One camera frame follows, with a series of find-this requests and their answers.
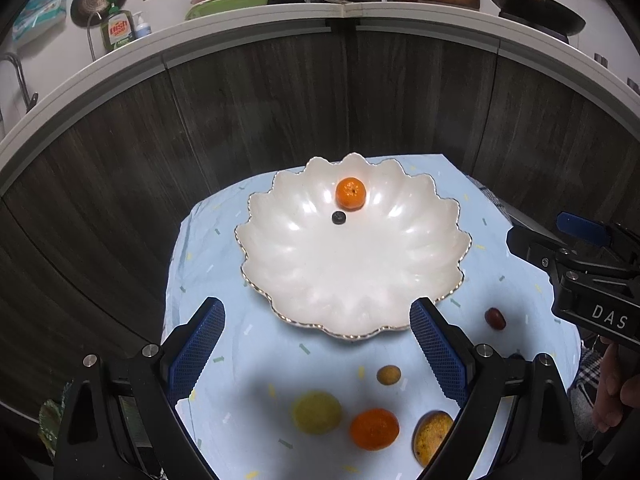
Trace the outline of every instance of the red date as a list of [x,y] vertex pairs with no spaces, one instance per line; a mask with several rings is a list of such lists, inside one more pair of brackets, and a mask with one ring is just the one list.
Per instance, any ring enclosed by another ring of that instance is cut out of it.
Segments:
[[494,307],[491,307],[484,313],[484,320],[494,330],[504,330],[504,327],[507,326],[507,322],[502,313]]

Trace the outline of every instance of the table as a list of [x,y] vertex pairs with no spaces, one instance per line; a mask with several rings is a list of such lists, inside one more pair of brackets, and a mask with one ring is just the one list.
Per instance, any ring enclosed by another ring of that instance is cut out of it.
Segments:
[[[577,329],[551,314],[548,276],[509,252],[509,221],[444,156],[393,158],[408,174],[429,173],[441,197],[457,199],[459,226],[472,235],[472,248],[461,262],[465,281],[438,304],[447,321],[503,356],[517,351],[531,359],[548,352],[569,387],[580,357]],[[455,418],[458,406],[442,395],[411,331],[348,342],[291,326],[278,320],[241,276],[244,256],[234,229],[248,220],[249,195],[271,189],[273,175],[253,176],[217,192],[182,222],[169,269],[162,339],[187,322],[207,296],[223,301],[226,327],[190,398],[180,400],[176,410],[221,480],[415,479],[422,469],[412,453],[418,420],[432,410]],[[503,332],[484,322],[491,306],[508,321]],[[377,370],[387,364],[402,370],[393,386],[376,381]],[[331,433],[296,429],[290,409],[309,390],[326,390],[340,400],[342,422]],[[491,465],[510,405],[503,399],[471,478]],[[351,442],[348,429],[355,415],[373,407],[395,413],[401,431],[390,447],[366,452]]]

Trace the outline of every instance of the dish soap label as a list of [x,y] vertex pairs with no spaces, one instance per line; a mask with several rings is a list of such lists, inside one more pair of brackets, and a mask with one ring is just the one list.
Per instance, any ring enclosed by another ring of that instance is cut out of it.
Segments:
[[124,12],[109,17],[109,42],[118,48],[132,41],[131,25]]

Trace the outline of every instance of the plastic bag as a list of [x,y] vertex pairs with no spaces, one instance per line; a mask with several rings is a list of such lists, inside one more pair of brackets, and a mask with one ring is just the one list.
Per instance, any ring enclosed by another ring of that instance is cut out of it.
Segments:
[[66,0],[29,0],[15,20],[12,36],[18,47],[29,43],[66,17]]

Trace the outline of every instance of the green dish soap bottle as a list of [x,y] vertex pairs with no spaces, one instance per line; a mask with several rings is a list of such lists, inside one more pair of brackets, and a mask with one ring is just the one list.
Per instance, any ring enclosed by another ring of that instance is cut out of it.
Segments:
[[128,10],[116,6],[116,0],[108,0],[111,4],[109,12],[102,20],[102,42],[107,52],[131,43],[136,39],[136,28],[133,25],[133,17]]

